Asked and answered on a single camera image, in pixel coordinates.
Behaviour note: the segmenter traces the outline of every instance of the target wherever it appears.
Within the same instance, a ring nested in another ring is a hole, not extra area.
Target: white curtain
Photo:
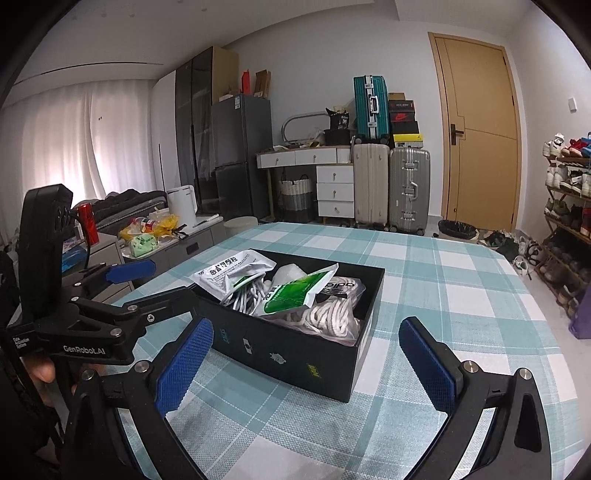
[[[20,223],[32,188],[63,183],[73,203],[155,189],[147,80],[62,87],[0,112],[0,235]]]

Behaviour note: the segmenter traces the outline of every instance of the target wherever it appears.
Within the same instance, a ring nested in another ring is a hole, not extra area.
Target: suitcase handle
[[[379,114],[379,102],[377,95],[368,95],[369,114]]]
[[[412,185],[414,188],[413,200],[416,200],[416,199],[418,199],[418,185],[416,183],[414,183],[413,181],[410,183],[410,185]]]

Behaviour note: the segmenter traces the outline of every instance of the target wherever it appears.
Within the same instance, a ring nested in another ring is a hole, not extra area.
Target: silver suitcase
[[[418,148],[390,153],[390,231],[425,234],[429,216],[431,155]]]

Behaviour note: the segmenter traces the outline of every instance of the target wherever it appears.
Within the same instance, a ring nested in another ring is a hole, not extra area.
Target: table
[[[210,480],[402,479],[444,422],[398,345],[402,319],[417,316],[460,360],[489,372],[520,367],[535,377],[550,434],[553,478],[586,447],[576,391],[560,348],[510,264],[481,245],[399,233],[275,223],[202,252],[123,301],[189,284],[191,273],[247,248],[383,267],[375,334],[348,404],[266,377],[210,351],[168,421]],[[188,322],[148,327],[134,350],[152,359]],[[111,372],[129,367],[110,367]],[[485,437],[486,411],[456,471],[465,476]],[[128,413],[122,419],[146,475],[158,478]]]

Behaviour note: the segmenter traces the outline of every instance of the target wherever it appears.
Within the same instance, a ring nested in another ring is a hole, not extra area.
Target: ceiling
[[[400,20],[473,28],[504,37],[533,7],[531,0],[395,0]]]
[[[159,79],[211,45],[227,45],[301,15],[370,3],[373,0],[82,0],[37,47],[4,106],[72,83]],[[111,65],[87,65],[96,63]]]

